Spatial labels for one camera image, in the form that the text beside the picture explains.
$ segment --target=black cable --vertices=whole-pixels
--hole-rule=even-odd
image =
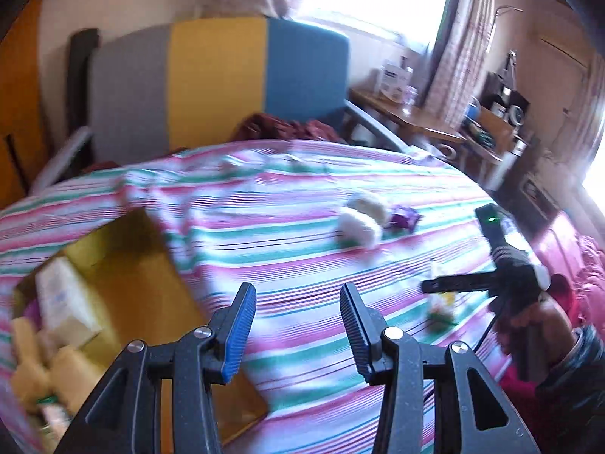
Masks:
[[[488,327],[486,327],[485,331],[483,331],[483,335],[481,336],[481,338],[479,338],[479,341],[477,341],[477,344],[473,348],[474,353],[477,353],[479,351],[479,348],[481,348],[483,341],[485,341],[485,338],[488,337],[489,332],[491,331],[492,327],[494,327],[495,321],[498,320],[498,318],[500,317],[500,314],[502,314],[503,309],[504,309],[504,305],[500,306],[500,309],[498,309],[498,312],[494,315],[491,322],[488,324]],[[428,393],[425,394],[422,402],[423,403],[427,402],[433,394],[435,394],[435,387],[433,387]]]

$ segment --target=bed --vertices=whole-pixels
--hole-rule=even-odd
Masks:
[[[415,233],[387,229],[372,251],[345,239],[337,213],[359,188],[416,208],[422,219]],[[366,305],[416,339],[476,343],[491,320],[487,296],[468,294],[461,324],[444,329],[427,320],[419,284],[430,278],[431,260],[447,272],[490,268],[489,245],[474,217],[489,201],[468,177],[422,150],[399,154],[318,141],[229,143],[45,189],[0,213],[2,421],[25,452],[38,452],[8,385],[15,367],[11,290],[65,244],[144,207],[201,308],[229,305],[242,281],[258,292],[243,368],[270,414],[226,452],[371,452],[382,387],[369,387],[356,371],[340,287],[354,282]],[[507,366],[492,335],[478,354],[494,376]],[[429,400],[423,452],[432,451],[433,420]]]

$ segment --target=chair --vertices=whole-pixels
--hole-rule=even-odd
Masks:
[[[32,193],[57,182],[87,143],[95,162],[144,162],[229,141],[239,122],[259,111],[319,119],[337,131],[348,115],[385,148],[408,148],[346,100],[349,39],[336,31],[265,17],[199,19],[143,29],[98,48],[92,30],[84,32],[88,38],[71,42],[70,57],[77,56],[70,59],[67,102],[70,118],[81,116],[73,110],[82,110],[82,101],[88,116]]]

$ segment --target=maroon blanket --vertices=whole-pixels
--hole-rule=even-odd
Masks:
[[[244,140],[319,140],[344,143],[331,126],[316,119],[301,124],[265,113],[252,114],[240,123],[231,141]]]

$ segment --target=blue gripper pad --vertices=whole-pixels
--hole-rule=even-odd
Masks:
[[[355,285],[352,283],[343,285],[340,291],[340,311],[344,329],[347,331],[347,338],[353,352],[357,371],[368,382],[373,374],[371,368],[371,349],[362,318],[359,316],[360,308],[362,308],[362,312],[367,311]]]
[[[217,334],[218,342],[225,340],[225,361],[221,369],[225,384],[240,369],[241,357],[244,355],[255,313],[256,289],[251,283],[242,283]]]

